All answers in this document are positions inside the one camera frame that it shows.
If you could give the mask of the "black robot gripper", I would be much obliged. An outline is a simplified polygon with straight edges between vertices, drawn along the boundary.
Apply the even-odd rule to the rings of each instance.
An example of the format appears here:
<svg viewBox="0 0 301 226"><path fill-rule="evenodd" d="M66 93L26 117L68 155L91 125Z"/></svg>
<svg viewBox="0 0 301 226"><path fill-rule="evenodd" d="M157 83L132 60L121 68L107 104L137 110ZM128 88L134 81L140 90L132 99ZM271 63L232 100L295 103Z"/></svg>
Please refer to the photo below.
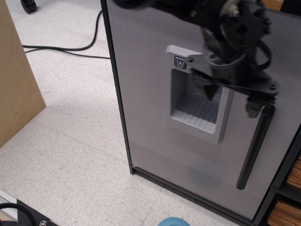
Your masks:
<svg viewBox="0 0 301 226"><path fill-rule="evenodd" d="M246 112L256 118L266 103L275 103L278 83L264 71L256 71L248 64L245 54L229 63L215 53L189 55L187 66L194 85L208 100L212 100L219 87L226 87L249 96Z"/></svg>

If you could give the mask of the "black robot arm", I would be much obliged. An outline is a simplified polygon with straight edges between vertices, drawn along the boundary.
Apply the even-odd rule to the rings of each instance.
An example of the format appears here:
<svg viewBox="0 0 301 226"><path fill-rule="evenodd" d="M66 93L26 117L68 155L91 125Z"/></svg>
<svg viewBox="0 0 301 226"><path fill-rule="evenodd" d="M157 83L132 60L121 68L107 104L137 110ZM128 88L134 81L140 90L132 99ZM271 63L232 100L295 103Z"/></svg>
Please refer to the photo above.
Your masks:
<svg viewBox="0 0 301 226"><path fill-rule="evenodd" d="M212 99L220 86L247 95L250 118L271 117L278 84L265 73L271 50L262 41L270 19L260 0L118 0L124 9L156 8L196 24L204 39L203 54L188 57L201 92Z"/></svg>

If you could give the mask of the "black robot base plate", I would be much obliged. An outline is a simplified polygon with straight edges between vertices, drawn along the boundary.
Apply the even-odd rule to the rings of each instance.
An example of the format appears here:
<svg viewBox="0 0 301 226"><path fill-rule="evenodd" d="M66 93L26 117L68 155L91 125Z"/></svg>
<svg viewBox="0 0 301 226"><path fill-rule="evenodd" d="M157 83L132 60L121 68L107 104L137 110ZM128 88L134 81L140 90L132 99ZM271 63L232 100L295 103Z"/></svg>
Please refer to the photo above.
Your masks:
<svg viewBox="0 0 301 226"><path fill-rule="evenodd" d="M12 208L18 213L17 220L2 220L1 226L59 226L55 221L31 208L27 204L17 199L17 203L0 204L0 209Z"/></svg>

